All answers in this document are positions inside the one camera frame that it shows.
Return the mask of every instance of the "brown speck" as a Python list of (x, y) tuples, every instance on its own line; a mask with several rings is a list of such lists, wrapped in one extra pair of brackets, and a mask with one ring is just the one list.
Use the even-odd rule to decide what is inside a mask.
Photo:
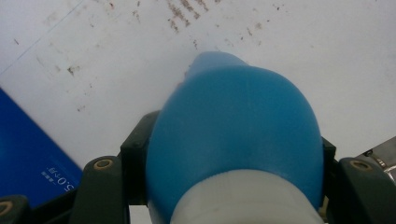
[[(174, 14), (174, 18), (180, 18), (182, 21), (184, 21), (186, 27), (189, 26), (190, 22), (184, 17), (180, 8), (175, 7), (175, 5), (173, 5), (170, 0), (167, 0), (167, 2), (168, 2), (169, 9), (171, 9)], [(172, 25), (172, 22), (173, 23), (175, 23), (175, 22), (173, 20), (171, 21), (171, 27), (174, 28), (174, 26)]]
[(137, 21), (140, 23), (140, 16), (137, 10), (133, 11), (132, 14), (136, 17)]
[(262, 28), (262, 24), (258, 22), (254, 27), (260, 30)]
[(194, 18), (197, 20), (200, 17), (200, 14), (194, 10), (194, 8), (190, 5), (189, 1), (187, 0), (180, 0), (181, 5), (186, 8), (189, 12), (194, 14)]
[(173, 28), (175, 32), (178, 33), (178, 27), (176, 26), (176, 23), (173, 20), (171, 20), (171, 28)]
[(233, 47), (233, 43), (228, 38), (225, 38), (224, 41), (227, 43), (228, 46)]
[(77, 72), (79, 70), (79, 66), (73, 67), (70, 66), (69, 68), (67, 68), (67, 71), (70, 73), (70, 75), (72, 75), (72, 77), (74, 76), (75, 72)]
[(197, 2), (198, 5), (200, 5), (201, 7), (204, 7), (205, 11), (209, 10), (203, 0), (195, 0), (195, 2)]
[(248, 35), (253, 36), (253, 34), (250, 32), (249, 28), (247, 28), (247, 33), (248, 33)]
[(82, 105), (82, 106), (77, 107), (77, 111), (78, 111), (78, 112), (82, 111), (83, 109), (85, 109), (85, 105)]
[(72, 77), (74, 76), (74, 71), (72, 67), (67, 68), (67, 71), (70, 73), (70, 75), (72, 75)]

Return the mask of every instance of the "blue folder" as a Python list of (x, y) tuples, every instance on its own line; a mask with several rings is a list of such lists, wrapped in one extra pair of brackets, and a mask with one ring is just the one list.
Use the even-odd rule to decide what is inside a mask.
[(78, 186), (81, 169), (0, 89), (0, 197), (32, 207)]

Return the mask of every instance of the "white surface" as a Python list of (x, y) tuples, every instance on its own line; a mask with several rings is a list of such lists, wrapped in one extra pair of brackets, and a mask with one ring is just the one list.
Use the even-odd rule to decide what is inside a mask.
[(304, 194), (267, 172), (234, 170), (205, 179), (178, 201), (171, 224), (323, 223)]
[(188, 2), (1, 1), (0, 86), (81, 167), (116, 155), (207, 50), (292, 81), (337, 158), (396, 135), (396, 1)]

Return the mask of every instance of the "metal screw head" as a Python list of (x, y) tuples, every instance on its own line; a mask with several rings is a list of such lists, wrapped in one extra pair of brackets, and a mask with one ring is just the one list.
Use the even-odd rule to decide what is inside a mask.
[(369, 156), (372, 155), (372, 154), (373, 154), (373, 150), (372, 150), (372, 149), (370, 149), (370, 150), (368, 150), (368, 151), (366, 151), (366, 152), (363, 153), (363, 155), (364, 155), (365, 157), (369, 157)]
[(364, 161), (351, 161), (350, 164), (360, 171), (367, 172), (373, 170), (373, 167)]
[(12, 201), (0, 202), (0, 217), (11, 211), (12, 205)]
[(113, 160), (109, 160), (109, 159), (103, 159), (103, 160), (99, 160), (97, 161), (94, 165), (93, 168), (95, 170), (105, 170), (108, 167), (110, 167), (111, 165), (113, 165)]

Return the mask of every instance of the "white table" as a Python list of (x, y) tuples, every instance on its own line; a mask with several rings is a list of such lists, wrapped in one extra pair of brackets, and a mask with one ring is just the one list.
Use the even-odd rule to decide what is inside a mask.
[[(292, 81), (337, 158), (354, 157), (396, 135), (395, 11), (393, 0), (3, 0), (0, 86), (83, 167), (117, 155), (192, 60), (221, 50)], [(147, 211), (133, 220), (149, 223)]]

